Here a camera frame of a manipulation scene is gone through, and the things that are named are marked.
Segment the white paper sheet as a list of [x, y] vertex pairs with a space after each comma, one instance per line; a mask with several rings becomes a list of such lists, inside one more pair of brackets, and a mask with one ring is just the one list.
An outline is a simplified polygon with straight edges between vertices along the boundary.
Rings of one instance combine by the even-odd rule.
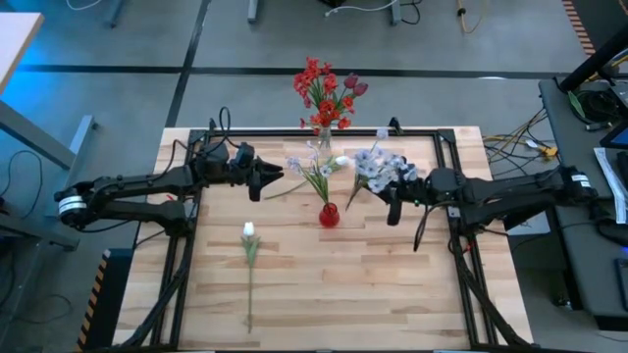
[[613, 195], [616, 214], [615, 222], [619, 225], [628, 225], [628, 189], [625, 188], [608, 161], [606, 149], [595, 147], [594, 153]]

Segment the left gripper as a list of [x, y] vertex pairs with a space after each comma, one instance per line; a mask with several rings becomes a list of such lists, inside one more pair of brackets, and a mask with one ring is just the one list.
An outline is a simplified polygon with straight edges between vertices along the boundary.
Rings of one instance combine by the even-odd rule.
[[213, 184], [246, 185], [251, 201], [260, 200], [260, 187], [264, 188], [284, 176], [281, 166], [256, 156], [254, 148], [247, 143], [237, 148], [232, 159], [224, 143], [205, 146], [195, 159], [194, 169], [203, 187]]

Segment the hazard striped black plate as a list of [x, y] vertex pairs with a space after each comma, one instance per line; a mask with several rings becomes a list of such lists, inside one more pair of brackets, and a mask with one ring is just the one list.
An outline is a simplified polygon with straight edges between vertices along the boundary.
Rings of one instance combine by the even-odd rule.
[[76, 351], [112, 345], [131, 268], [131, 249], [107, 249], [98, 262]]

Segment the red artificial flower bunch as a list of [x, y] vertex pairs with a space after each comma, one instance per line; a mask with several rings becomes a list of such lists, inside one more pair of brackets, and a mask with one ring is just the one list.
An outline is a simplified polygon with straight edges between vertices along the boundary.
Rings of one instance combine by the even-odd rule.
[[293, 77], [293, 90], [300, 97], [304, 107], [307, 110], [313, 110], [307, 119], [299, 119], [300, 128], [311, 128], [318, 135], [321, 127], [324, 127], [324, 119], [326, 118], [326, 106], [329, 99], [326, 93], [325, 78], [333, 77], [331, 87], [337, 86], [336, 93], [340, 94], [342, 90], [342, 82], [332, 72], [332, 65], [327, 62], [321, 62], [318, 58], [307, 57], [302, 72]]

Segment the white artificial tulip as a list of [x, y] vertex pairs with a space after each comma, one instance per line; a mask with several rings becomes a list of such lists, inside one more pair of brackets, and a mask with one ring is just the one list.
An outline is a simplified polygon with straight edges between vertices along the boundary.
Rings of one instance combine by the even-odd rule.
[[248, 267], [248, 300], [247, 300], [247, 331], [252, 332], [253, 327], [253, 277], [254, 267], [257, 258], [257, 251], [260, 243], [260, 237], [255, 233], [255, 226], [253, 222], [247, 222], [243, 226], [241, 244], [244, 249], [246, 263]]
[[329, 178], [334, 172], [340, 171], [349, 162], [345, 156], [329, 157], [320, 162], [317, 155], [311, 160], [309, 166], [303, 167], [296, 157], [287, 159], [288, 169], [303, 177], [304, 183], [310, 184], [322, 201], [326, 204], [330, 202]]

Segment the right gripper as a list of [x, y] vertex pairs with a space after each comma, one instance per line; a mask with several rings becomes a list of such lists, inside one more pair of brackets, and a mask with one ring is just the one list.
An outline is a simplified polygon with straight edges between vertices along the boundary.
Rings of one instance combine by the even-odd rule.
[[403, 179], [389, 182], [382, 192], [387, 200], [389, 212], [387, 225], [396, 226], [401, 216], [402, 204], [433, 206], [453, 199], [453, 194], [464, 183], [464, 177], [456, 170], [438, 168], [426, 178]]

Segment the black diagonal beam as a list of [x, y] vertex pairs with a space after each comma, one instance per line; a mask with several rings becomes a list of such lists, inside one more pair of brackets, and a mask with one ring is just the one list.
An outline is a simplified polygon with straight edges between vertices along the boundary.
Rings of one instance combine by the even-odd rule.
[[621, 30], [614, 34], [607, 43], [590, 56], [574, 72], [567, 76], [558, 85], [558, 88], [563, 92], [578, 88], [583, 82], [595, 74], [627, 46], [628, 25], [625, 25]]

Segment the grey side desk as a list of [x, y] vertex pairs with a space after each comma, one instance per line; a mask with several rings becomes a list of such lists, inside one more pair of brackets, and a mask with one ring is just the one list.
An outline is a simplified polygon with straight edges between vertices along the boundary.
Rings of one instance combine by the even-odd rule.
[[[601, 208], [614, 215], [613, 195], [594, 151], [605, 132], [585, 130], [555, 80], [540, 81], [539, 89], [560, 164], [574, 166], [586, 174], [598, 191]], [[586, 206], [555, 208], [552, 229], [559, 236], [566, 258], [568, 292], [574, 308], [592, 316], [599, 329], [628, 331], [628, 310], [623, 305], [616, 270], [618, 259], [628, 261], [628, 247], [599, 235]]]

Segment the dark red artificial tulip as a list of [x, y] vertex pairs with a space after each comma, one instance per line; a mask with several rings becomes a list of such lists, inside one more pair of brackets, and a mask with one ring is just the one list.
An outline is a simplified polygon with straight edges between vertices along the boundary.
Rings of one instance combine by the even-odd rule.
[[342, 83], [341, 93], [337, 94], [338, 87], [331, 87], [332, 83], [332, 76], [325, 78], [325, 88], [329, 99], [324, 126], [335, 125], [339, 129], [346, 129], [351, 125], [350, 115], [355, 114], [355, 100], [366, 93], [369, 85], [361, 81], [357, 74], [349, 74]]

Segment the hazard striped black mat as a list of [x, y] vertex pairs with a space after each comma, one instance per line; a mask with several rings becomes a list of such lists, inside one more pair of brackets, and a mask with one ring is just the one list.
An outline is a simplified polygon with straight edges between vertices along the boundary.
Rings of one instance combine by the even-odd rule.
[[561, 0], [587, 55], [628, 25], [628, 0]]

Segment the large pale lilac flower bunch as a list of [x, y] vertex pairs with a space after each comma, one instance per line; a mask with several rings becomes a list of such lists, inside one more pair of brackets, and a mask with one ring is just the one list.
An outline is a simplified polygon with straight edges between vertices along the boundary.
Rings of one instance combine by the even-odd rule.
[[376, 141], [370, 149], [360, 149], [353, 157], [354, 183], [345, 209], [348, 209], [362, 188], [378, 194], [387, 186], [412, 182], [418, 179], [419, 170], [414, 164], [398, 154], [389, 152], [378, 146], [378, 143], [389, 137], [389, 129], [380, 127], [376, 132]]

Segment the grey metal desk frame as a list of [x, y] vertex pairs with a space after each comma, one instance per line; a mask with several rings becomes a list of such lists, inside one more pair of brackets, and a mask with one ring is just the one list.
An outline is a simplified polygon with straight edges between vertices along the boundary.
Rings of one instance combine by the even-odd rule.
[[[64, 180], [57, 183], [56, 191], [65, 189], [74, 183], [81, 168], [88, 140], [97, 126], [98, 123], [92, 115], [83, 116], [71, 143], [65, 145], [6, 103], [0, 101], [0, 129], [30, 148], [39, 157], [46, 158], [63, 170]], [[14, 237], [39, 238], [61, 246], [66, 251], [75, 251], [79, 245], [77, 238], [65, 236], [33, 221], [3, 214], [0, 214], [0, 231], [8, 231], [9, 236]]]

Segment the red glass vase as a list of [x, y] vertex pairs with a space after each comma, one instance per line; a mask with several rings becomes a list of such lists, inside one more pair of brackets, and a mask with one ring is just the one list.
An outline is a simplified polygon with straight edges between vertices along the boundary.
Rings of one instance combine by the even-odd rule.
[[335, 203], [326, 203], [319, 213], [322, 227], [335, 227], [340, 222], [340, 213]]

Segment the small pale lilac flower bunch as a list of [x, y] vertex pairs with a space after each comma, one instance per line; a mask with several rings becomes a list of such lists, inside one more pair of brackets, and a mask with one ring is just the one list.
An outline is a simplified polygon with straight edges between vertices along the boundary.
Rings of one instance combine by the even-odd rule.
[[307, 141], [306, 147], [311, 155], [304, 161], [298, 157], [288, 157], [288, 168], [302, 176], [309, 183], [325, 204], [330, 202], [329, 178], [340, 167], [334, 156], [325, 157], [323, 152], [312, 142]]

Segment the black tablet screen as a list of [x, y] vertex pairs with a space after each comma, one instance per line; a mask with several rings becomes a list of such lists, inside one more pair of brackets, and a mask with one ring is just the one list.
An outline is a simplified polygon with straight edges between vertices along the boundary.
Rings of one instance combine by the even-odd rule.
[[601, 139], [600, 147], [628, 150], [628, 121], [617, 125]]

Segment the white table top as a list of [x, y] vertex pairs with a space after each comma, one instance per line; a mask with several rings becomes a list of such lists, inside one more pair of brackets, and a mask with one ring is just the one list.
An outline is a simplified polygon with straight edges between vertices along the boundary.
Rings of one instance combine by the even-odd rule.
[[0, 12], [0, 94], [43, 22], [41, 13]]

